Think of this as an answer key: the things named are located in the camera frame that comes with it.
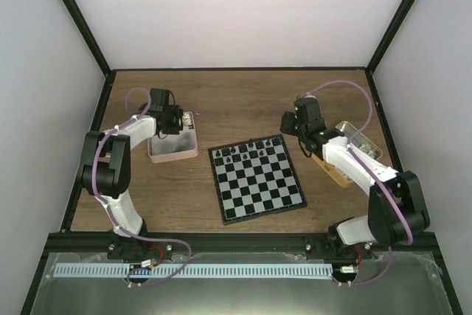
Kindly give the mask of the black frame post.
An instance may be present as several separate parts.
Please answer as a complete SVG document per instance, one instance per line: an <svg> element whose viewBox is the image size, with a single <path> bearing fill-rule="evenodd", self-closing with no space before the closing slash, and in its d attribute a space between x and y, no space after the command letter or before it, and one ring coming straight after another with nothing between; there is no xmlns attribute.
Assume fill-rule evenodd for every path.
<svg viewBox="0 0 472 315"><path fill-rule="evenodd" d="M379 64L384 58L384 55L386 54L388 48L393 42L395 36L397 35L399 29L401 28L403 22L405 21L407 15L409 14L409 11L412 9L415 2L416 0L401 0L401 2L399 3L398 8L396 9L395 14L392 17L392 20L389 22L385 33L383 34L366 67L368 75L372 75L378 68Z"/></svg>
<svg viewBox="0 0 472 315"><path fill-rule="evenodd" d="M100 68L100 71L105 75L108 76L111 73L111 68L108 65L105 56L100 49L97 40L95 39L82 11L76 0L61 0L66 7L69 15L71 16L76 28L80 32L83 40L86 42L86 46L88 47L90 53L92 54L93 58L95 59L97 65Z"/></svg>

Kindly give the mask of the pile of white chess pieces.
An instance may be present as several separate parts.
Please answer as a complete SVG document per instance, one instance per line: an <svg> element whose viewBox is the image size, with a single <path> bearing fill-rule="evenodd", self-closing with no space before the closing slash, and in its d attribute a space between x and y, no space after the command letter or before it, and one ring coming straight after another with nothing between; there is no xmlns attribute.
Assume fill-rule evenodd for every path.
<svg viewBox="0 0 472 315"><path fill-rule="evenodd" d="M369 139L360 138L355 142L355 146L373 159L377 159L381 155L381 151Z"/></svg>

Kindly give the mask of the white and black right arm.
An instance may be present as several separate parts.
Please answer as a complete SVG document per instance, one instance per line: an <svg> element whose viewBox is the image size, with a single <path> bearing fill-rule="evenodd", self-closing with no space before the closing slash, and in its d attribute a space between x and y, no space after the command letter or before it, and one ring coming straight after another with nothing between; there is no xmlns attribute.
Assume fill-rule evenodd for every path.
<svg viewBox="0 0 472 315"><path fill-rule="evenodd" d="M355 244L410 245L430 226L420 180L411 171L399 172L357 148L336 127L328 128L313 95L298 97L294 111L281 119L282 133L295 136L302 152L331 176L346 176L368 197L365 216L348 218L329 228L328 251L343 258Z"/></svg>

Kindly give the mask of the black and silver chessboard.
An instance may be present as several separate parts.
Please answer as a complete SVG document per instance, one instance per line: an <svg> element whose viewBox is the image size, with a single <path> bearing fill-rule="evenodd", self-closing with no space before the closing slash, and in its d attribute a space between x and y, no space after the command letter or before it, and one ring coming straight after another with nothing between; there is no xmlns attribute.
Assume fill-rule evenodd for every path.
<svg viewBox="0 0 472 315"><path fill-rule="evenodd" d="M273 138L278 138L280 144L273 146ZM267 139L271 140L269 148L265 146ZM253 139L253 148L248 147L249 140L208 149L223 225L307 206L283 136L277 134ZM259 141L264 148L257 149L256 142ZM231 154L231 147L236 148L236 154ZM221 152L224 148L228 148L230 154L222 156L221 153L221 157L215 158L215 151ZM251 159L249 151L253 150L257 151L257 157ZM264 150L264 156L259 156L260 150ZM248 154L247 159L242 159L244 153ZM241 160L234 162L232 157L238 154ZM232 163L226 163L227 157L232 159ZM217 159L222 159L224 164L216 166Z"/></svg>

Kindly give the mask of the pink tray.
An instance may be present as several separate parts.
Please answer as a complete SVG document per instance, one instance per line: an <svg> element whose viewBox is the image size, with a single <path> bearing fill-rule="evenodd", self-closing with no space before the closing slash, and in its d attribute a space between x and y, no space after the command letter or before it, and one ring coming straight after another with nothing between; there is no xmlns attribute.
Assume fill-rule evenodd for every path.
<svg viewBox="0 0 472 315"><path fill-rule="evenodd" d="M183 113L183 130L178 135L153 136L147 140L147 148L154 164L196 157L198 142L193 113Z"/></svg>

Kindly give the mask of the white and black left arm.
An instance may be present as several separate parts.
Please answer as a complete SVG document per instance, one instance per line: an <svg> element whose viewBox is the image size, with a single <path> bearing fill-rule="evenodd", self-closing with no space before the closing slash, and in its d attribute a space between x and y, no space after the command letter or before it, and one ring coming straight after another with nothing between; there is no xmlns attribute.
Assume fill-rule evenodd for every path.
<svg viewBox="0 0 472 315"><path fill-rule="evenodd" d="M131 152L142 142L178 135L183 130L181 106L168 89L133 88L146 94L146 103L135 114L105 131L89 131L84 138L77 183L95 197L112 223L113 232L127 238L125 251L136 259L150 251L150 239L142 233L145 222L131 200Z"/></svg>

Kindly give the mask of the black frame post left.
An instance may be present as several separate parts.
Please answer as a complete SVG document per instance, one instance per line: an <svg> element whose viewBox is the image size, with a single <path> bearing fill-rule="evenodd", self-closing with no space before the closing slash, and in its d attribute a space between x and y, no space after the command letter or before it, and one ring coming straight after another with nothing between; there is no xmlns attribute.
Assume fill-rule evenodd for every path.
<svg viewBox="0 0 472 315"><path fill-rule="evenodd" d="M97 40L95 39L82 11L76 0L61 0L66 7L69 15L71 16L76 28L80 32L83 40L86 42L86 46L88 47L90 53L92 54L93 58L95 59L97 65L100 68L100 71L105 75L108 76L111 73L111 68L108 65L105 56L100 49Z"/></svg>

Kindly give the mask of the black frame post right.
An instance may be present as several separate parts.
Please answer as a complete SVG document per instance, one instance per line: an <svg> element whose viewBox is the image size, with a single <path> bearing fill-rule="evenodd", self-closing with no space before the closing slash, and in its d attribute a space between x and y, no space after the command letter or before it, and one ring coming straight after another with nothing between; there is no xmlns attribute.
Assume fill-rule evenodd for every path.
<svg viewBox="0 0 472 315"><path fill-rule="evenodd" d="M392 20L389 22L385 33L383 34L366 67L368 75L372 75L378 68L379 64L384 58L384 55L386 54L388 48L393 42L395 36L397 35L399 29L401 28L403 22L405 21L407 15L409 14L409 11L412 9L415 2L416 0L401 0L401 2L399 3L398 8L396 9L395 14L392 17Z"/></svg>

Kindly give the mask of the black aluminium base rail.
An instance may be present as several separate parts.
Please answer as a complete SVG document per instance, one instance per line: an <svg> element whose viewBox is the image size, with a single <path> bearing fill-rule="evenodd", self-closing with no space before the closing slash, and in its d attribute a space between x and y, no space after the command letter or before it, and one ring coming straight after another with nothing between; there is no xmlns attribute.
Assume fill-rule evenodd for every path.
<svg viewBox="0 0 472 315"><path fill-rule="evenodd" d="M310 260L348 260L357 255L353 246L337 246L327 233L155 233L142 238L113 232L56 232L49 234L41 257L51 253L106 253L112 260L137 260L150 254L151 246L164 250L164 258L191 254L282 252Z"/></svg>

